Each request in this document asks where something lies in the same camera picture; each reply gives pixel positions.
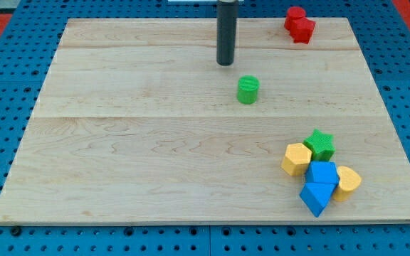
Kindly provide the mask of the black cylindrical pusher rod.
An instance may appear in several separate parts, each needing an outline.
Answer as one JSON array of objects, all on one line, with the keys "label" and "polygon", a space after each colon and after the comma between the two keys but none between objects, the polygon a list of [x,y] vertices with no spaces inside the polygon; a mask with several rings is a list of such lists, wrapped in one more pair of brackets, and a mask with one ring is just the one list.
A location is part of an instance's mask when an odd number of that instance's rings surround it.
[{"label": "black cylindrical pusher rod", "polygon": [[238,0],[218,0],[216,6],[216,62],[230,66],[234,62]]}]

